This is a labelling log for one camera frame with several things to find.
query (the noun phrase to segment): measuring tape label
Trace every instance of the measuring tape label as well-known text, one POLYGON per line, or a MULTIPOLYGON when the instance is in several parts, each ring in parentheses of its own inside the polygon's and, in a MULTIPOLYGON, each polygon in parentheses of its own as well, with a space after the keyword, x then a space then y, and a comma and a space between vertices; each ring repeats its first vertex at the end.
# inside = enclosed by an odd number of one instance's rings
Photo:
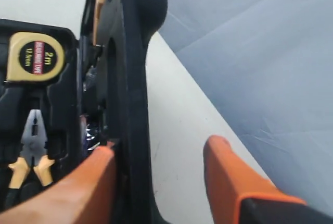
POLYGON ((46 74, 58 61, 55 49, 48 43, 34 41, 25 44, 19 53, 20 66, 30 74, 46 74))

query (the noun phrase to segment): pliers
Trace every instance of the pliers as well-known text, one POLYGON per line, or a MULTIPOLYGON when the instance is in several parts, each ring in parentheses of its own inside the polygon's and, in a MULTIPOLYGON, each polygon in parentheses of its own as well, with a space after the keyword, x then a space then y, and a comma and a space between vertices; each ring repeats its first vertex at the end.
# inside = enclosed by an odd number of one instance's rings
POLYGON ((29 112, 21 138, 22 151, 16 162, 8 165, 12 170, 12 177, 5 200, 6 209, 15 204, 19 189, 30 173, 31 167, 33 167, 43 187, 48 187, 53 183, 50 167, 55 163, 55 160, 48 158, 45 148, 46 142, 47 135, 42 112, 39 109, 32 109, 29 112))

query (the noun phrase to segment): tape measure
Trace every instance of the tape measure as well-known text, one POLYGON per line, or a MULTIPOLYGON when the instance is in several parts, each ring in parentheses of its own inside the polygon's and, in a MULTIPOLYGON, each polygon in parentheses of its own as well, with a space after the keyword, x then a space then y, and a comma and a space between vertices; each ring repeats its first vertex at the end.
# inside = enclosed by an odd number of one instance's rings
POLYGON ((43 82, 58 75, 65 63, 60 43, 40 33, 18 32, 9 41, 8 82, 43 82))

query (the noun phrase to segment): grey fabric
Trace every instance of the grey fabric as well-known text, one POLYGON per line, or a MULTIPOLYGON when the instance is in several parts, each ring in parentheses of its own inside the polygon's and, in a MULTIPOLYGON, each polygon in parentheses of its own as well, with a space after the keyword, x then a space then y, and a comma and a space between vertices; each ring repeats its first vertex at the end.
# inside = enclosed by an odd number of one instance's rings
POLYGON ((333 215, 333 0, 169 0, 160 33, 283 191, 333 215))

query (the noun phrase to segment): tool case compartment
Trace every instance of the tool case compartment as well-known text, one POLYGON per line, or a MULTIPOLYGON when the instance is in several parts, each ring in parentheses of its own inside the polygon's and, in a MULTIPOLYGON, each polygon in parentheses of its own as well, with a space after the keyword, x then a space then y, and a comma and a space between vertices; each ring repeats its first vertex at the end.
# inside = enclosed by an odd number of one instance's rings
MULTIPOLYGON (((51 167, 53 180, 60 180, 82 161, 83 137, 78 107, 81 85, 80 79, 77 79, 77 67, 77 40, 70 30, 0 19, 0 210, 3 210, 12 174, 8 164, 14 163, 19 156, 20 139, 30 109, 39 108, 43 114, 47 133, 45 147, 49 158, 56 160, 51 167), (63 49, 64 63, 60 73, 46 81, 6 81, 10 39, 17 32, 53 37, 63 49)), ((21 200, 18 202, 33 196, 40 189, 36 176, 29 175, 21 188, 21 200)))

